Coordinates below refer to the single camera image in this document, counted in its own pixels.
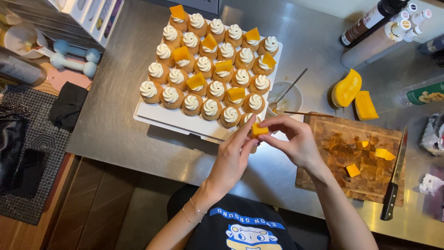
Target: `hand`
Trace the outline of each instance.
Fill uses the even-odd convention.
[[[219,146],[218,157],[206,179],[206,189],[212,195],[222,198],[244,173],[251,149],[259,142],[247,136],[255,121],[256,115],[252,115],[245,125]]]
[[[268,127],[270,132],[283,132],[289,141],[278,140],[269,134],[260,135],[259,140],[280,149],[296,166],[304,168],[309,174],[318,172],[323,166],[326,167],[308,124],[286,115],[278,115],[265,119],[259,123],[259,127]]]

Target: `chef's knife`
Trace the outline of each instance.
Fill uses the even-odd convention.
[[[396,197],[398,196],[398,185],[401,178],[402,166],[404,165],[405,149],[407,147],[407,126],[402,133],[401,143],[399,145],[398,156],[396,158],[395,168],[393,169],[392,179],[388,184],[387,192],[382,206],[381,220],[389,221],[393,219],[393,208],[395,207]]]

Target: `green label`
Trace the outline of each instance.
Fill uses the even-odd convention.
[[[444,81],[407,92],[408,100],[414,105],[444,100]]]

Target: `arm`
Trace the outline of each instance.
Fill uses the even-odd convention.
[[[195,207],[188,201],[183,210],[157,233],[146,250],[185,248],[204,213],[222,199],[244,173],[251,149],[259,142],[258,139],[248,139],[247,136],[255,121],[256,116],[252,115],[244,126],[219,146],[218,157],[210,175],[191,198]]]
[[[346,250],[378,249],[364,220],[350,204],[322,161],[310,126],[285,115],[265,119],[259,126],[269,127],[272,132],[279,130],[286,134],[289,141],[281,141],[271,135],[261,135],[259,140],[282,150],[295,165],[304,168],[313,179],[333,243]]]

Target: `knife handle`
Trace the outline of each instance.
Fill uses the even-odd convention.
[[[389,221],[393,219],[393,208],[395,207],[396,197],[398,196],[398,184],[389,182],[387,192],[382,206],[381,220]]]

